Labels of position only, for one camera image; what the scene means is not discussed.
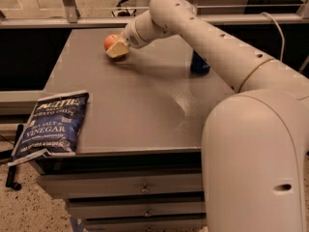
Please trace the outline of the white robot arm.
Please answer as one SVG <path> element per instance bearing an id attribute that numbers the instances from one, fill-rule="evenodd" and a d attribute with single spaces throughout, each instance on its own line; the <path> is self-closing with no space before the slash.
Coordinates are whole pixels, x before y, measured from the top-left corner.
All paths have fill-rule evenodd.
<path id="1" fill-rule="evenodd" d="M 104 47 L 117 58 L 172 34 L 235 91 L 212 110 L 203 130 L 208 231 L 307 232 L 307 78 L 205 22 L 185 0 L 151 0 Z"/>

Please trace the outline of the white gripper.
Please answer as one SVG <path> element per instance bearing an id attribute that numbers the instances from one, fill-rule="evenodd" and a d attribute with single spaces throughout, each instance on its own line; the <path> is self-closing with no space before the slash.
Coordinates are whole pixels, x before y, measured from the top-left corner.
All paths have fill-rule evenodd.
<path id="1" fill-rule="evenodd" d="M 139 49 L 155 40 L 166 38 L 168 32 L 156 25 L 150 12 L 145 11 L 126 25 L 122 35 L 125 40 L 118 38 L 105 50 L 110 58 L 115 59 L 128 54 L 129 46 Z"/>

